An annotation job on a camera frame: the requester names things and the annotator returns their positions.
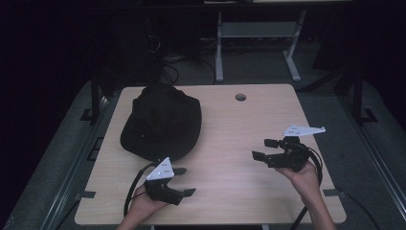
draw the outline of wooden table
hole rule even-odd
[[[175,176],[169,186],[179,191],[197,190],[178,206],[170,205],[158,211],[145,224],[292,223],[304,207],[300,197],[284,176],[253,160],[251,153],[252,150],[282,153],[282,149],[266,148],[263,139],[281,140],[282,132],[292,124],[308,126],[292,86],[247,84],[177,88],[200,101],[203,120],[194,149],[172,164],[174,168],[184,167],[188,171]],[[149,163],[120,145],[131,102],[141,90],[140,87],[123,90],[86,187],[86,191],[96,192],[96,195],[81,200],[75,217],[78,224],[118,224],[123,219],[128,189],[138,171]],[[244,94],[246,100],[236,100],[236,94]],[[312,135],[301,137],[301,141],[319,151]],[[322,190],[333,189],[326,168],[323,174]],[[327,196],[324,200],[335,222],[346,219],[338,196]],[[309,215],[302,222],[310,222]]]

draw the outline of floor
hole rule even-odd
[[[225,80],[221,84],[289,83],[300,89],[328,74],[312,69],[319,44],[303,42],[294,55],[302,80],[294,82],[282,57],[282,50],[288,43],[289,40],[280,41],[265,48],[251,46],[245,52],[224,54]],[[200,63],[172,63],[170,66],[179,73],[176,85],[212,84],[214,54],[204,55],[202,59],[205,61]],[[167,71],[174,79],[173,69]],[[337,228],[377,229],[373,223],[376,221],[379,229],[406,229],[405,217],[398,208],[401,204],[395,199],[398,194],[394,188],[390,189],[391,185],[386,182],[388,177],[383,173],[385,169],[391,173],[393,178],[390,180],[398,186],[401,195],[401,191],[406,191],[403,176],[406,171],[403,167],[406,133],[367,82],[364,82],[363,107],[369,108],[378,122],[358,125],[350,110],[352,92],[339,97],[333,91],[338,80],[339,77],[330,80],[311,92],[297,93],[309,124],[327,129],[325,134],[315,138],[333,183],[346,194],[341,199],[348,217],[345,222],[338,223]],[[91,125],[79,119],[83,111],[91,107],[90,82],[83,86],[15,206],[11,226],[7,229],[109,230],[116,227],[80,226],[75,224],[74,216],[78,204],[76,197],[84,191],[95,164],[95,161],[88,160],[89,155],[95,143],[100,145],[119,97],[120,91],[117,91],[103,100],[101,116]],[[376,158],[382,159],[385,169]],[[269,229],[289,227],[290,223],[269,225]],[[149,226],[137,229],[149,229]],[[251,228],[239,226],[239,229]],[[300,229],[312,229],[312,226],[301,224]]]

